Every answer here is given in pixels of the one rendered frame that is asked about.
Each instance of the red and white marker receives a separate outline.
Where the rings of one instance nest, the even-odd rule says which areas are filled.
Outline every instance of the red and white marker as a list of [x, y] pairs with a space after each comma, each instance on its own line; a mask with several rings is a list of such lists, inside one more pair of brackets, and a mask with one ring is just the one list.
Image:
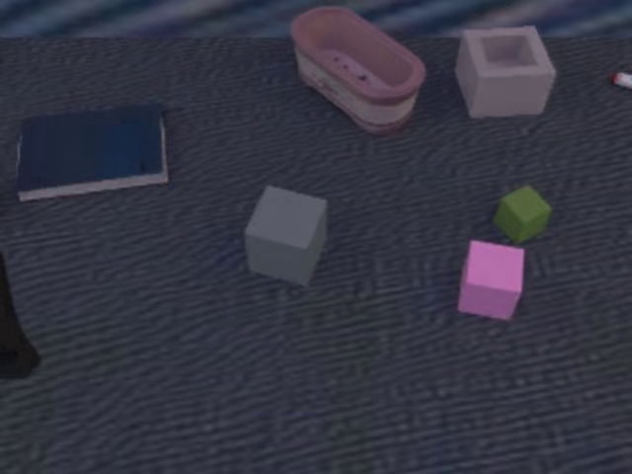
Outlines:
[[632, 74], [617, 72], [614, 76], [612, 76], [612, 84], [625, 89], [632, 89]]

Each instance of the gray block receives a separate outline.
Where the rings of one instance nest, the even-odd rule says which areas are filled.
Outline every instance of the gray block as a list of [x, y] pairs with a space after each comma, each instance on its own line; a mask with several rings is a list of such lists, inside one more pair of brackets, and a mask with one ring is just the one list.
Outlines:
[[463, 32], [454, 72], [473, 119], [542, 114], [556, 77], [535, 27]]
[[245, 234], [251, 272], [307, 285], [327, 239], [327, 202], [268, 186]]

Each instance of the green cube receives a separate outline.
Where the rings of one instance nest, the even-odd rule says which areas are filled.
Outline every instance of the green cube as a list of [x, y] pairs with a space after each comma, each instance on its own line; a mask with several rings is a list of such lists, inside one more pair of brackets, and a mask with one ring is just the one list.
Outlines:
[[542, 232], [549, 222], [551, 206], [531, 186], [525, 186], [501, 199], [494, 223], [514, 243]]

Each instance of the oval container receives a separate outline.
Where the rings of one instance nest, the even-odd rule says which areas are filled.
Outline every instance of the oval container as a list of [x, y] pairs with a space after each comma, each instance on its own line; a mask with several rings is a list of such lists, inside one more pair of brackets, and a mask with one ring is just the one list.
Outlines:
[[346, 8], [319, 7], [291, 26], [298, 74], [364, 130], [382, 134], [411, 116], [422, 60]]

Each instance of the pink cube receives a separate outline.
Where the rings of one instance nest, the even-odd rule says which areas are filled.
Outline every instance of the pink cube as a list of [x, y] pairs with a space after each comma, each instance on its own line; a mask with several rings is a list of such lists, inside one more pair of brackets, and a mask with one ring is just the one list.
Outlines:
[[522, 294], [524, 250], [472, 240], [461, 276], [458, 310], [508, 320]]

